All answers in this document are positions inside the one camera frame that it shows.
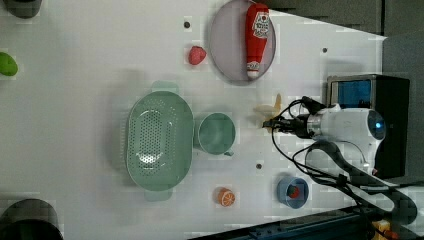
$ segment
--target small orange fruit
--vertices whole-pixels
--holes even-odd
[[[231,206],[236,201],[236,196],[234,193],[227,188],[222,188],[218,194],[218,202],[224,206]]]

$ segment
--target blue bowl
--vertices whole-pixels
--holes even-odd
[[[297,198],[291,198],[287,196],[289,186],[293,185],[299,188],[299,196]],[[309,196],[309,187],[305,180],[297,177],[286,177],[283,178],[277,186],[277,197],[278,201],[293,208],[298,209],[305,205]]]

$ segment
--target mug handle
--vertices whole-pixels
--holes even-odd
[[[225,153],[224,153],[224,155],[225,156],[233,156],[234,155],[234,152],[233,152],[233,150],[231,150],[231,148],[230,149],[228,149],[228,151],[226,151]]]

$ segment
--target green fruit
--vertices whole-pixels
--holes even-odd
[[[6,76],[14,76],[18,72],[18,65],[7,53],[0,52],[0,73]]]

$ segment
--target green mug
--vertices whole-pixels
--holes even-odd
[[[196,120],[194,147],[213,155],[232,156],[231,146],[236,138],[236,128],[230,117],[212,113]]]

